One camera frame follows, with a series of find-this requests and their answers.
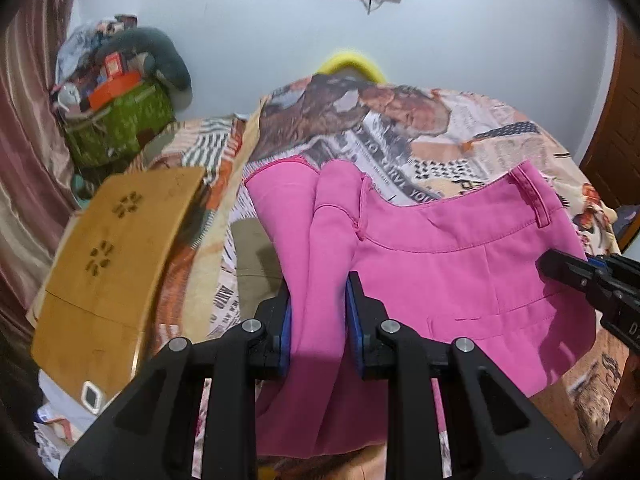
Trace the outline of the pink pants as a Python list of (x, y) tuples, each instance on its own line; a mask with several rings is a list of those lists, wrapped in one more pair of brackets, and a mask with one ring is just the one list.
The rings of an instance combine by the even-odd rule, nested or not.
[(533, 396), (593, 346), (596, 314), (537, 259), (584, 250), (559, 197), (522, 162), (478, 190), (399, 207), (351, 162), (270, 162), (246, 182), (291, 294), (291, 363), (256, 403), (257, 452), (309, 458), (386, 438), (387, 393), (347, 349), (345, 286), (420, 336), (468, 337)]

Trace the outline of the brown wooden door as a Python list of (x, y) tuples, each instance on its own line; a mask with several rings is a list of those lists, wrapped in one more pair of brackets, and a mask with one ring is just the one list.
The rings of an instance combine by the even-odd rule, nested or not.
[(592, 234), (598, 226), (592, 209), (615, 210), (639, 203), (639, 40), (617, 23), (616, 52), (608, 95), (580, 169), (588, 178), (590, 207), (576, 217), (578, 228)]

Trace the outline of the wooden lap desk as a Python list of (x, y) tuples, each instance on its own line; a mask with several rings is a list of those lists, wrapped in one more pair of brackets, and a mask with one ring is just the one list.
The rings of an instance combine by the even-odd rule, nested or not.
[(136, 374), (158, 282), (203, 178), (201, 167), (111, 176), (66, 240), (46, 286), (32, 358), (80, 404), (86, 380), (105, 405)]

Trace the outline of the olive green folded pants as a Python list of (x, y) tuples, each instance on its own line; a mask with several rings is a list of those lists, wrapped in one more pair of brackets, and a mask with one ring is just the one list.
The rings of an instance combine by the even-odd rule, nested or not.
[(243, 318), (251, 318), (262, 301), (277, 295), (282, 271), (273, 244), (258, 219), (232, 224), (236, 279)]

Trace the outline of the newspaper print bed blanket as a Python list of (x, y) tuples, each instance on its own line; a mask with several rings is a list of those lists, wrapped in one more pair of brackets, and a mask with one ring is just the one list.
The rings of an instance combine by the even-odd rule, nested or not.
[[(617, 248), (613, 216), (603, 204), (592, 208), (598, 222), (592, 234), (578, 228), (576, 217), (590, 208), (591, 184), (561, 144), (513, 107), (474, 93), (312, 76), (273, 92), (248, 119), (184, 122), (164, 131), (126, 172), (204, 170), (158, 282), (149, 339), (131, 380), (171, 339), (184, 337), (194, 344), (215, 340), (250, 319), (242, 317), (240, 308), (232, 224), (258, 219), (247, 179), (270, 162), (292, 157), (317, 169), (332, 160), (351, 162), (386, 202), (399, 207), (478, 190), (529, 162), (570, 218), (584, 250), (579, 258)], [(550, 392), (582, 365), (591, 349), (533, 396), (519, 388), (576, 452), (582, 466), (596, 460), (597, 453), (576, 443), (576, 428), (562, 426), (551, 411)], [(84, 433), (111, 400), (98, 416), (74, 400), (89, 419), (81, 428)], [(356, 476), (385, 474), (386, 452), (387, 426), (382, 443), (319, 456), (347, 457), (346, 471)]]

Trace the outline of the striped pink curtain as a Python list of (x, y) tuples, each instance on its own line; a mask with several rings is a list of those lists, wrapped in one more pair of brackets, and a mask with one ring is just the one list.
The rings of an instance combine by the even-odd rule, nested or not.
[(49, 94), (72, 4), (21, 0), (1, 31), (1, 317), (17, 326), (75, 209)]

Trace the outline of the yellow pillow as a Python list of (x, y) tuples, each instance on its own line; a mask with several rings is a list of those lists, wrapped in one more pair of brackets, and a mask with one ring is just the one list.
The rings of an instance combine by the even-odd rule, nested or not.
[(317, 73), (336, 75), (343, 70), (353, 70), (365, 80), (375, 84), (386, 83), (382, 70), (370, 58), (351, 50), (343, 50), (332, 55), (318, 68)]

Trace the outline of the green patterned bag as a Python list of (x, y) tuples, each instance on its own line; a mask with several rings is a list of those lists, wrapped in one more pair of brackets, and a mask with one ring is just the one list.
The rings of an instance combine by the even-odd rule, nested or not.
[(142, 82), (84, 118), (62, 121), (77, 168), (98, 168), (134, 158), (174, 121), (171, 100), (156, 82)]

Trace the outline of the orange box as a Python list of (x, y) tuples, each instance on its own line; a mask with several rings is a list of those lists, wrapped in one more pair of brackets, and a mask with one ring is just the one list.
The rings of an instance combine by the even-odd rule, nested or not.
[(88, 97), (92, 110), (99, 110), (142, 81), (141, 74), (137, 70), (130, 70), (119, 52), (108, 54), (104, 60), (103, 68), (104, 81), (98, 84)]

